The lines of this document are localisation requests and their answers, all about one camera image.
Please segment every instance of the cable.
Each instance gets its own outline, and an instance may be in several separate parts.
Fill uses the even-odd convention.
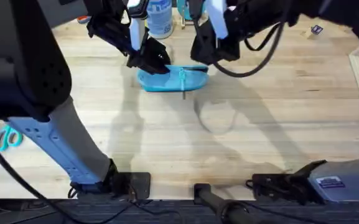
[[[15,179],[20,185],[23,186],[26,190],[28,190],[32,195],[37,197],[38,199],[45,202],[47,205],[54,208],[57,212],[59,212],[64,218],[67,218],[68,220],[78,223],[78,224],[104,224],[108,223],[114,218],[118,217],[120,214],[128,210],[133,206],[133,204],[129,204],[127,207],[124,207],[121,211],[113,215],[112,217],[102,221],[102,222],[82,222],[80,220],[77,220],[76,218],[73,218],[71,215],[69,215],[66,211],[61,209],[59,206],[52,203],[49,199],[47,199],[45,196],[43,196],[41,193],[39,193],[36,189],[34,189],[29,183],[27,183],[12,167],[9,165],[9,163],[5,160],[5,158],[0,154],[0,165]]]
[[[292,0],[287,0],[287,4],[284,7],[284,12],[280,18],[280,23],[279,23],[279,27],[278,27],[278,31],[276,32],[276,36],[273,40],[273,44],[271,49],[269,50],[268,54],[266,55],[266,57],[264,58],[264,60],[254,69],[252,69],[249,72],[245,72],[245,73],[235,73],[235,72],[231,72],[227,69],[225,69],[224,67],[222,67],[217,60],[215,60],[214,56],[211,55],[212,57],[212,61],[214,64],[214,66],[221,72],[231,76],[231,77],[235,77],[235,78],[244,78],[244,77],[248,77],[251,75],[254,75],[255,73],[259,72],[262,68],[265,67],[265,65],[270,61],[270,59],[273,56],[273,53],[275,52],[277,45],[279,44],[280,38],[282,36],[283,30],[284,30],[284,25],[287,22],[287,17],[290,13],[290,9],[292,6]],[[193,24],[196,30],[196,36],[198,37],[198,41],[201,43],[202,47],[205,48],[205,44],[204,44],[204,40],[203,37],[201,36],[201,31],[200,31],[200,27],[198,26],[198,21],[197,20],[193,20]]]
[[[30,218],[26,218],[26,219],[23,219],[23,220],[14,221],[14,222],[9,223],[9,224],[17,224],[17,223],[22,223],[22,222],[26,222],[26,221],[29,221],[29,220],[33,220],[33,219],[36,219],[36,218],[45,217],[45,216],[47,216],[47,215],[51,215],[51,214],[54,214],[54,213],[57,213],[57,212],[49,212],[49,213],[46,213],[46,214],[37,215],[37,216],[30,217]]]
[[[226,208],[230,207],[231,204],[233,204],[233,205],[243,204],[243,208],[245,210],[247,210],[247,211],[248,211],[247,206],[250,206],[250,207],[258,209],[258,210],[260,210],[262,212],[270,213],[270,214],[273,214],[273,215],[278,215],[278,216],[281,216],[281,217],[290,218],[290,219],[293,219],[293,220],[298,220],[298,221],[301,221],[301,222],[314,223],[314,224],[328,224],[327,222],[317,221],[317,220],[313,220],[311,218],[297,217],[295,215],[289,215],[289,214],[285,214],[285,213],[281,213],[281,212],[275,212],[275,211],[269,210],[267,208],[262,208],[262,207],[259,207],[257,205],[253,205],[252,203],[249,203],[249,202],[244,202],[244,201],[239,202],[237,200],[226,200],[225,203],[227,203],[227,204],[224,204],[222,206],[226,207]],[[222,213],[222,217],[224,217],[226,215],[225,212],[227,212],[227,209],[226,209],[226,211],[225,210],[223,210],[223,211],[224,212]]]
[[[260,51],[260,50],[262,50],[265,47],[265,45],[271,40],[274,32],[276,31],[277,28],[279,28],[279,25],[280,24],[276,24],[276,25],[274,25],[272,27],[272,29],[269,31],[269,33],[267,34],[265,39],[262,41],[261,45],[259,47],[257,47],[256,49],[253,46],[251,46],[251,44],[249,44],[248,39],[245,39],[244,43],[246,44],[248,50],[250,50],[250,51]]]
[[[178,210],[163,210],[163,211],[160,211],[160,212],[153,212],[153,211],[150,211],[136,203],[132,203],[135,207],[137,207],[138,209],[144,211],[144,212],[147,212],[153,216],[161,216],[161,215],[168,215],[168,214],[176,214],[179,216],[180,218],[180,221],[181,221],[181,224],[186,224],[186,220],[185,218],[182,216],[182,214],[178,211]]]

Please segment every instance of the scissors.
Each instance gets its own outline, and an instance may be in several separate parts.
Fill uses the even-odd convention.
[[[9,146],[17,147],[23,141],[23,134],[6,125],[0,129],[0,152],[5,151]]]

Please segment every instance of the small sticker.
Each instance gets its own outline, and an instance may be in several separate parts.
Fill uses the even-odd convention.
[[[314,27],[312,27],[312,33],[313,34],[320,34],[323,31],[323,27],[315,25]]]
[[[316,182],[323,189],[344,188],[345,187],[345,184],[343,184],[341,179],[339,177],[337,177],[337,176],[317,178]]]

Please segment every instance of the white bottle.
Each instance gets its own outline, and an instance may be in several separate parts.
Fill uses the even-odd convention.
[[[149,35],[156,39],[164,39],[171,35],[172,0],[150,0],[147,5],[147,27]]]

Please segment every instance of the wooden tabletop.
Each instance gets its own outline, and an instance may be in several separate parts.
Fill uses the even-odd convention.
[[[162,42],[174,64],[193,65],[194,29],[175,23]],[[348,61],[359,41],[333,24],[308,40],[300,34],[310,25],[302,17],[287,27],[272,61],[252,77],[231,78],[210,67],[207,86],[186,93],[186,100],[142,90],[137,69],[125,67],[114,47],[90,39],[84,25],[69,22],[54,34],[83,124],[119,170],[151,173],[151,198],[191,199],[194,183],[209,182],[226,198],[252,199],[241,187],[252,174],[359,159],[359,91]],[[251,43],[257,46],[267,32]],[[254,53],[242,44],[240,60],[221,64],[251,70],[269,46]],[[68,175],[28,138],[3,155],[45,196],[66,198]],[[32,197],[0,167],[0,198]]]

